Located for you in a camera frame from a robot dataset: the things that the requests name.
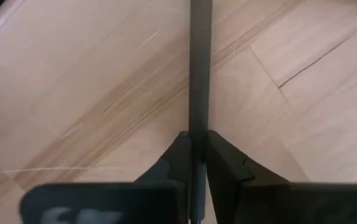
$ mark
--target black metal pole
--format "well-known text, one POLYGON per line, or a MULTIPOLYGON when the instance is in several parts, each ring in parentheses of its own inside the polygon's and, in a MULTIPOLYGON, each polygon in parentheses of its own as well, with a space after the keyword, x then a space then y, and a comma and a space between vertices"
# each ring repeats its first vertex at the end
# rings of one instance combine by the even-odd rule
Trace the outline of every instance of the black metal pole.
POLYGON ((189 58, 189 137, 193 149, 191 223, 204 218, 206 197, 205 148, 209 121, 212 0, 191 0, 189 58))

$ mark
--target black pole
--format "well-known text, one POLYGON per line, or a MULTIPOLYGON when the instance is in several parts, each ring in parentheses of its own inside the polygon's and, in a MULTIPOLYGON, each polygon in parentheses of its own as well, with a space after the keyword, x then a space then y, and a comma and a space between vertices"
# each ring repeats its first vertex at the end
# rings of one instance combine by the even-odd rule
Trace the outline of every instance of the black pole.
POLYGON ((209 121, 212 0, 191 0, 189 58, 189 137, 193 149, 191 223, 204 218, 206 197, 205 148, 209 121))

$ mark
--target wooden floor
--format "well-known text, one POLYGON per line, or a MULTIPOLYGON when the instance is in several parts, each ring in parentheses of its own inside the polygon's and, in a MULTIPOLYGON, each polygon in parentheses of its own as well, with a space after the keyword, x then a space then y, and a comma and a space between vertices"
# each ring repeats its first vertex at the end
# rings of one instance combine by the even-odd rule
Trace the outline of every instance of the wooden floor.
MULTIPOLYGON (((357 182, 357 1, 215 0, 213 19, 211 128, 290 180, 357 182)), ((0 223, 37 184, 147 170, 187 128, 188 50, 189 0, 8 0, 0 223)))

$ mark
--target light wood surface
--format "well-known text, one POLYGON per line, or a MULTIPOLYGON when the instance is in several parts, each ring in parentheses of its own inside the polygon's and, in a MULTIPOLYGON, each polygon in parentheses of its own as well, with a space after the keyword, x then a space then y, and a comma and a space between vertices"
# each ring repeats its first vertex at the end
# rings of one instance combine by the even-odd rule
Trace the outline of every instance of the light wood surface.
MULTIPOLYGON (((357 1, 214 1, 210 126, 296 181, 357 182, 357 1)), ((45 182, 131 181, 188 122, 189 0, 0 9, 0 223, 45 182)), ((210 195, 205 223, 215 223, 210 195)))

